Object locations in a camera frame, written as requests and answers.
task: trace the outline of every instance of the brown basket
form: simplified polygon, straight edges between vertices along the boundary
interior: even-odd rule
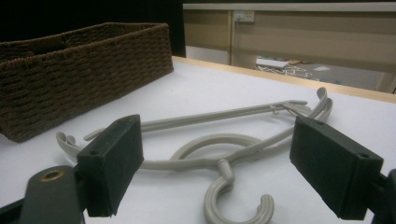
[[[111,22],[0,43],[0,133],[23,142],[172,71],[166,24]]]

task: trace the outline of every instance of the table surface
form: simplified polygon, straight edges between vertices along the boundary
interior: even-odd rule
[[[119,100],[80,115],[24,143],[0,135],[0,207],[22,198],[30,176],[56,165],[68,165],[55,134],[64,132],[87,145],[82,137],[113,120],[139,114],[142,121],[304,100],[313,107],[316,89],[326,87],[334,101],[328,123],[385,159],[382,173],[396,164],[396,96],[296,77],[283,77],[222,64],[174,57],[175,71]],[[265,139],[294,123],[287,112],[226,119],[195,126],[143,134],[147,160],[168,160],[193,139],[212,133],[241,133]],[[218,145],[191,156],[218,155],[238,147]],[[271,223],[370,223],[345,221],[320,199],[290,163],[289,149],[270,151],[265,158],[236,164],[234,188],[219,199],[224,216],[234,221],[254,217],[260,197],[271,194],[275,213]],[[203,203],[207,188],[219,177],[214,170],[139,170],[115,217],[87,223],[205,223]]]

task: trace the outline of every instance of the wall outlet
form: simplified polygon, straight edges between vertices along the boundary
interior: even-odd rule
[[[234,21],[254,22],[254,11],[234,11]]]

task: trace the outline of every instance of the woven basket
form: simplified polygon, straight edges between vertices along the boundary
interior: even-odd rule
[[[0,133],[23,142],[173,71],[167,24],[0,43]]]

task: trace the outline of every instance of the hanger hook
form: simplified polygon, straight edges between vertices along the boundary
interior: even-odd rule
[[[209,187],[205,195],[205,216],[209,223],[216,224],[253,224],[253,223],[269,223],[274,213],[274,199],[271,195],[262,195],[262,203],[257,208],[257,215],[245,222],[234,222],[225,218],[217,207],[217,199],[220,194],[233,188],[233,182],[235,180],[233,170],[230,163],[227,160],[220,160],[218,163],[219,177]]]

